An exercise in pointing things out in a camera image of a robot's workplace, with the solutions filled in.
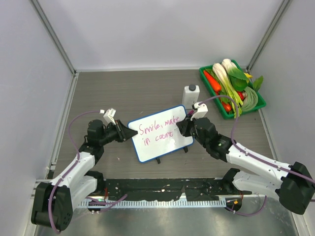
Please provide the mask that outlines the blue framed whiteboard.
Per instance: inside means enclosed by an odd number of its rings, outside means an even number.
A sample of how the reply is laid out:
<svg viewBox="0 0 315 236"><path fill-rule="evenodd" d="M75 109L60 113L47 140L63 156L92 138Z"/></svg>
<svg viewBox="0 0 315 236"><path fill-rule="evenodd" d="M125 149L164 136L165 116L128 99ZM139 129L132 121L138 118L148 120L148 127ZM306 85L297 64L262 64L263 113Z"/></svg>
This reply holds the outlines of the blue framed whiteboard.
<svg viewBox="0 0 315 236"><path fill-rule="evenodd" d="M138 132L132 142L139 162L164 156L193 144L193 137L184 137L176 123L184 120L186 110L179 105L128 123Z"/></svg>

